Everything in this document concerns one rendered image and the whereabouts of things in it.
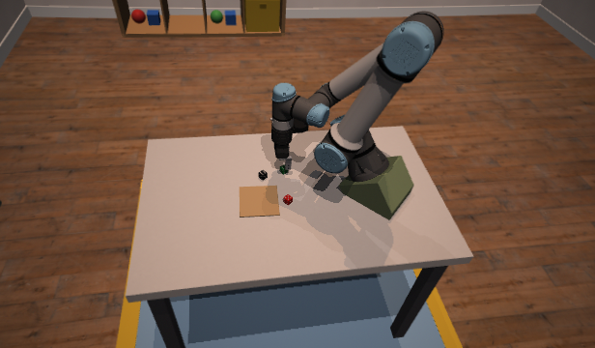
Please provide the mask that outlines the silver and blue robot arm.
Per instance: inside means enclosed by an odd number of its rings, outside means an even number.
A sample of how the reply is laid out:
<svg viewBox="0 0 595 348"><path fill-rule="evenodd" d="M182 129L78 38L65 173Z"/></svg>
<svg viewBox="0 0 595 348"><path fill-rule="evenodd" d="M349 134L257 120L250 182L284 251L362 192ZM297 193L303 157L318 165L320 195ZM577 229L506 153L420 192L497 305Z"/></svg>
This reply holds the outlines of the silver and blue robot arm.
<svg viewBox="0 0 595 348"><path fill-rule="evenodd" d="M326 124L335 104L364 86L347 113L330 122L330 130L315 149L315 160L326 172L341 173L348 166L351 180L364 182L389 166L369 129L401 86L415 79L441 44L442 22L429 13L409 16L388 34L384 43L309 99L296 95L296 88L290 83L274 86L271 99L275 120L287 122L295 118L317 128Z"/></svg>

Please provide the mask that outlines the orange flat mat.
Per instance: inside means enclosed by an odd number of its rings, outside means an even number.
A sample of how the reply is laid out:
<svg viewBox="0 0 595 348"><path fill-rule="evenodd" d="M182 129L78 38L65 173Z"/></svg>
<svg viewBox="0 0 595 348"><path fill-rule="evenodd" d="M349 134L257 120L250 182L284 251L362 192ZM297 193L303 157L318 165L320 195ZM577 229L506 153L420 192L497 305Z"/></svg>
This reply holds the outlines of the orange flat mat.
<svg viewBox="0 0 595 348"><path fill-rule="evenodd" d="M277 186L240 187L240 218L280 216Z"/></svg>

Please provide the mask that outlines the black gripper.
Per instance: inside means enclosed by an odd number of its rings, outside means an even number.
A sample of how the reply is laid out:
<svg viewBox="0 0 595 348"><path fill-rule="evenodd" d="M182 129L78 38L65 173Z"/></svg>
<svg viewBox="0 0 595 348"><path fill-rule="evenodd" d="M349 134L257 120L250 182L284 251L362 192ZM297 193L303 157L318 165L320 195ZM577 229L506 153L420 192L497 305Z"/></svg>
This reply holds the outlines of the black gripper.
<svg viewBox="0 0 595 348"><path fill-rule="evenodd" d="M292 156L289 157L289 143L292 141L293 133L308 131L308 124L297 119L288 122L279 122L273 117L271 120L271 140L274 142L275 156L279 160L285 160L285 170L290 170Z"/></svg>

